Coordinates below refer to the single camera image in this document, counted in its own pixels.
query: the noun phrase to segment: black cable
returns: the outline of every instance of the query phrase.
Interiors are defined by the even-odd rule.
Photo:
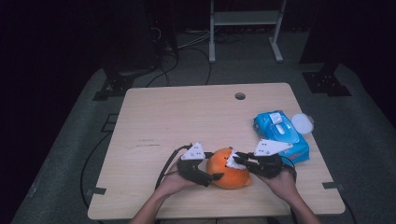
[[[219,34],[219,36],[223,37],[224,40],[219,41],[216,38],[215,42],[216,42],[216,44],[220,44],[220,45],[231,45],[231,44],[234,44],[236,42],[239,42],[239,41],[242,41],[245,39],[245,35],[243,33],[241,33],[239,35],[241,35],[241,37],[237,37],[236,35],[229,35],[229,34]]]
[[[171,56],[171,57],[173,57],[173,58],[176,59],[175,65],[173,65],[169,70],[163,71],[161,74],[159,74],[158,76],[156,76],[155,78],[153,78],[153,79],[146,85],[146,88],[147,88],[153,81],[155,81],[157,78],[159,78],[159,77],[161,77],[161,76],[163,76],[163,75],[166,75],[166,80],[168,81],[168,84],[169,84],[169,77],[167,76],[167,73],[170,72],[170,71],[172,71],[172,70],[174,70],[174,69],[177,67],[177,65],[178,65],[178,58],[177,58],[176,56],[174,56],[174,55],[171,55],[171,54],[169,54],[169,55],[167,55],[167,56]]]
[[[171,86],[171,80],[169,79],[169,76],[168,76],[167,72],[165,70],[163,70],[163,64],[162,63],[161,63],[160,69],[161,69],[161,71],[163,71],[163,74],[165,75],[166,86],[168,86],[168,87]]]
[[[83,189],[83,187],[82,187],[82,181],[83,181],[83,179],[84,179],[84,171],[85,171],[85,168],[87,167],[88,161],[90,160],[90,158],[91,158],[93,152],[95,152],[96,149],[99,148],[99,146],[102,144],[102,142],[105,141],[105,139],[106,139],[108,136],[110,136],[111,134],[112,134],[112,132],[108,132],[108,133],[96,144],[96,146],[92,149],[92,151],[91,151],[90,155],[88,156],[88,158],[85,160],[84,166],[82,167],[82,170],[81,170],[81,174],[80,174],[80,177],[79,177],[79,192],[80,192],[80,194],[81,194],[82,201],[84,202],[84,204],[85,204],[85,206],[87,207],[87,209],[89,208],[89,205],[88,205],[88,203],[87,203],[87,200],[85,199],[85,196],[84,196],[84,189]]]
[[[353,211],[350,208],[349,204],[347,203],[347,200],[343,196],[341,196],[341,199],[343,200],[344,204],[346,205],[347,210],[349,210],[349,214],[352,216],[353,223],[357,224],[358,220],[356,219],[355,214],[353,214]]]
[[[222,44],[228,41],[230,37],[224,33],[217,33],[215,35],[215,43],[216,44]]]
[[[287,157],[285,157],[285,156],[280,156],[281,158],[284,158],[284,159],[286,159],[286,160],[288,160],[289,162],[290,162],[290,164],[291,164],[291,166],[293,167],[293,169],[295,169],[296,167],[294,166],[294,162],[291,160],[291,159],[289,159],[289,158],[287,158]]]
[[[155,189],[157,189],[157,188],[160,186],[161,181],[163,180],[163,177],[166,176],[166,174],[165,174],[166,170],[168,169],[169,165],[171,164],[172,160],[175,158],[175,156],[177,155],[177,153],[178,153],[181,149],[189,149],[191,146],[192,146],[192,145],[180,147],[180,148],[176,149],[176,150],[172,153],[172,155],[169,157],[168,161],[166,162],[165,166],[164,166],[163,169],[161,170],[160,175],[158,176],[157,183],[155,184]]]
[[[201,50],[201,49],[196,49],[196,48],[182,48],[182,49],[180,49],[180,50],[184,50],[184,49],[194,49],[194,50],[198,50],[198,51],[200,51],[201,53],[203,53],[204,56],[206,57],[207,63],[208,63],[208,65],[209,65],[209,73],[207,74],[207,78],[206,78],[206,82],[205,82],[205,85],[207,85],[207,83],[209,82],[209,79],[210,79],[210,75],[211,75],[211,73],[212,73],[212,64],[211,64],[210,61],[209,61],[209,57],[207,57],[206,53],[205,53],[203,50]]]

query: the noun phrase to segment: blue tissue box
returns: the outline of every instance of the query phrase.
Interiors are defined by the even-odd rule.
[[[293,144],[292,148],[279,152],[280,156],[293,163],[309,160],[308,143],[281,110],[259,114],[254,119],[253,128],[260,138]]]

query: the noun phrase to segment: human hand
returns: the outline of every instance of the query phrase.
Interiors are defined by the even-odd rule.
[[[166,196],[170,196],[172,194],[178,193],[185,188],[197,186],[198,184],[185,179],[181,176],[177,171],[177,162],[178,160],[172,164],[171,168],[169,168],[165,178],[161,185],[157,188],[157,190]]]
[[[296,197],[300,197],[296,188],[293,175],[289,169],[283,169],[279,175],[269,179],[261,175],[257,177],[264,182],[271,191],[283,201],[289,203]]]

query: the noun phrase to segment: robotic hand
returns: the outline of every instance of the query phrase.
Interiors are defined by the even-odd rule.
[[[209,175],[198,169],[204,159],[213,156],[212,152],[204,152],[200,143],[195,143],[177,162],[177,169],[181,176],[196,184],[209,186],[212,180],[219,180],[224,173]]]
[[[253,153],[236,152],[238,157],[233,157],[233,159],[236,163],[245,165],[254,175],[262,175],[270,179],[279,175],[283,168],[290,169],[295,181],[297,172],[294,165],[292,162],[290,162],[291,165],[286,164],[282,161],[282,157],[277,154],[291,147],[292,144],[290,143],[262,139]],[[258,163],[249,161],[249,159],[256,160]]]

